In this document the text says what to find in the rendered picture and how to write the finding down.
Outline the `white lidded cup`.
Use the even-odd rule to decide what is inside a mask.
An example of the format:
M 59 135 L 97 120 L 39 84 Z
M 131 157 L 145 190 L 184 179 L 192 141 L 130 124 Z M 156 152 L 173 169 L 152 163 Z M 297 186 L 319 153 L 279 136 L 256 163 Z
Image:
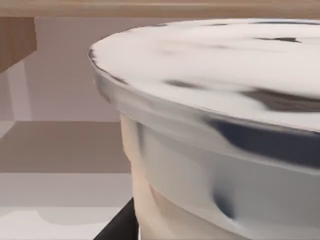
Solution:
M 134 27 L 88 58 L 139 240 L 320 240 L 320 19 Z

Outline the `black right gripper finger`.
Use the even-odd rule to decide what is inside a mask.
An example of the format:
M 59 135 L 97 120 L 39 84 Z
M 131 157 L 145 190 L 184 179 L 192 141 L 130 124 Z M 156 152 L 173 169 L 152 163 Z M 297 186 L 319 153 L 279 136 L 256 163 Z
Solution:
M 139 223 L 133 197 L 93 240 L 139 240 Z

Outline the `wooden cupboard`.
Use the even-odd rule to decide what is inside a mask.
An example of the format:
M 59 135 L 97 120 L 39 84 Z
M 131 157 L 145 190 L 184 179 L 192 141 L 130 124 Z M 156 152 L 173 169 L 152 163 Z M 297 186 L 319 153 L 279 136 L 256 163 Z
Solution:
M 35 17 L 320 19 L 320 0 L 0 0 L 0 73 L 36 50 Z

